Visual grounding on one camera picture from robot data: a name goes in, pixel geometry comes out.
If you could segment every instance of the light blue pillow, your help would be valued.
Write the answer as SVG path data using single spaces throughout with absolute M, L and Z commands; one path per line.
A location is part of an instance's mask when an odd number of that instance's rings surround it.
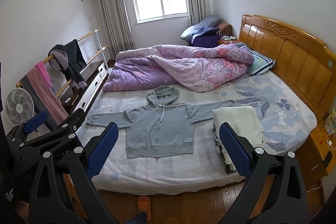
M 249 76 L 262 75 L 267 72 L 270 68 L 273 68 L 275 65 L 275 60 L 270 59 L 261 53 L 251 50 L 248 46 L 242 46 L 248 52 L 250 52 L 254 57 L 253 64 L 247 69 L 246 73 Z

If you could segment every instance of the cream folded garment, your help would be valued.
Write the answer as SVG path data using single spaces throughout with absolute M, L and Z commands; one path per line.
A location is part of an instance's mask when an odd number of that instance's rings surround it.
M 262 145 L 262 133 L 264 132 L 258 116 L 252 106 L 221 107 L 212 110 L 213 123 L 216 129 L 216 140 L 222 147 L 225 163 L 230 165 L 230 169 L 236 171 L 232 160 L 226 152 L 219 139 L 219 128 L 224 122 L 228 122 L 238 136 L 248 139 L 253 147 Z

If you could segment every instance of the white drawer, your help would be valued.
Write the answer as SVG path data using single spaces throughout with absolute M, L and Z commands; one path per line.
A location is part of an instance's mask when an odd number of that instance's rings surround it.
M 102 82 L 102 79 L 100 78 L 100 75 L 98 74 L 94 78 L 93 82 L 90 84 L 89 88 L 84 93 L 82 99 L 79 101 L 79 103 L 76 106 L 75 110 L 77 108 L 82 108 L 84 111 L 86 111 L 86 109 L 89 106 L 89 104 L 90 104 L 93 96 L 95 95 L 96 91 L 98 90 L 101 82 Z
M 99 74 L 100 74 L 100 77 L 101 77 L 102 79 L 104 79 L 104 78 L 105 78 L 105 75 L 107 75 L 107 71 L 106 71 L 106 69 L 105 69 L 104 64 L 101 64 L 101 65 L 98 67 L 98 72 L 99 72 Z

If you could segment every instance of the blue gripper pad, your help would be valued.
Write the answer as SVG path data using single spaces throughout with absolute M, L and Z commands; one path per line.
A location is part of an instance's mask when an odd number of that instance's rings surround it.
M 99 175 L 118 137 L 118 126 L 111 122 L 100 136 L 92 137 L 85 146 L 88 155 L 85 173 L 90 180 L 93 176 Z
M 219 139 L 235 165 L 238 174 L 248 180 L 252 175 L 250 157 L 224 123 L 219 128 Z
M 34 132 L 34 130 L 46 122 L 47 118 L 48 114 L 45 111 L 41 111 L 25 123 L 24 131 L 26 133 Z

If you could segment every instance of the bed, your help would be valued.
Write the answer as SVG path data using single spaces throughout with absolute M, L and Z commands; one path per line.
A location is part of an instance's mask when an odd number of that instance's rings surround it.
M 252 105 L 265 129 L 261 144 L 271 154 L 295 151 L 308 138 L 335 97 L 336 62 L 325 44 L 311 35 L 261 16 L 242 17 L 239 40 L 275 59 L 276 65 L 264 75 L 244 75 L 212 91 L 196 93 L 182 85 L 178 102 L 202 104 L 236 100 Z M 146 104 L 149 90 L 104 93 L 91 113 L 119 112 Z M 86 125 L 78 132 L 85 145 L 103 128 Z M 226 174 L 222 154 L 218 154 L 212 133 L 212 120 L 194 128 L 194 153 L 155 158 L 126 157 L 126 134 L 119 139 L 102 171 L 92 181 L 99 189 L 123 193 L 177 194 L 222 186 L 243 179 Z

